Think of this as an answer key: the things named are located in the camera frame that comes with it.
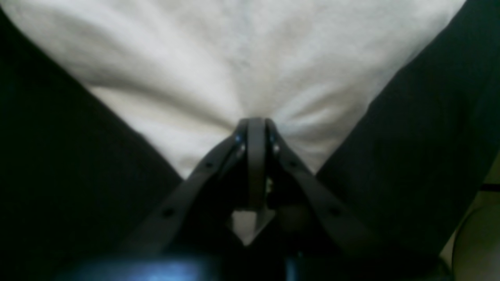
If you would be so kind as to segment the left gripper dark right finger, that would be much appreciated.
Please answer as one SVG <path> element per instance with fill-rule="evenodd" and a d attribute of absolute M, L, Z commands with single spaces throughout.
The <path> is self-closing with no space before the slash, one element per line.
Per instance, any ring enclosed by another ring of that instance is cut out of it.
<path fill-rule="evenodd" d="M 266 119 L 268 207 L 286 237 L 297 281 L 452 281 L 438 257 L 382 238 L 305 166 Z"/>

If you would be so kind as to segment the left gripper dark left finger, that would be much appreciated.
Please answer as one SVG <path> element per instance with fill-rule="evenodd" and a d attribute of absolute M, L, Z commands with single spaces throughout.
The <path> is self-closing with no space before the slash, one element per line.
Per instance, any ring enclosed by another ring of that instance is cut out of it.
<path fill-rule="evenodd" d="M 71 267 L 60 281 L 224 281 L 242 248 L 227 227 L 267 197 L 267 121 L 242 119 L 120 246 L 120 255 Z"/>

